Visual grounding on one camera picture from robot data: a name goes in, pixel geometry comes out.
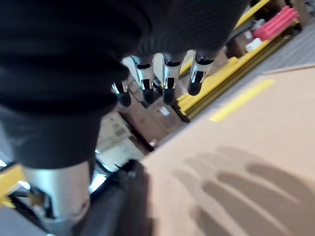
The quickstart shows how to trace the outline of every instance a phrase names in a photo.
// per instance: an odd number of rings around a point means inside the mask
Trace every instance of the cardboard box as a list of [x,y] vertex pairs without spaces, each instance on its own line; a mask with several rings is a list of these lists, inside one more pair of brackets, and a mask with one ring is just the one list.
[[299,22],[301,25],[306,26],[308,25],[311,20],[312,16],[310,15],[307,6],[306,1],[304,0],[289,0],[292,7],[299,13]]
[[105,151],[130,136],[131,133],[119,113],[109,113],[101,121],[96,149]]
[[141,160],[145,155],[137,148],[137,146],[126,138],[110,149],[100,152],[97,158],[102,164],[115,171],[117,166],[122,166],[130,159]]
[[178,130],[183,124],[173,108],[164,104],[162,97],[148,107],[147,110],[168,134]]
[[315,65],[259,77],[143,163],[155,236],[312,236]]
[[122,108],[120,114],[130,125],[133,126],[148,143],[156,144],[163,139],[167,133],[165,129],[156,122],[141,103],[131,95],[131,106]]

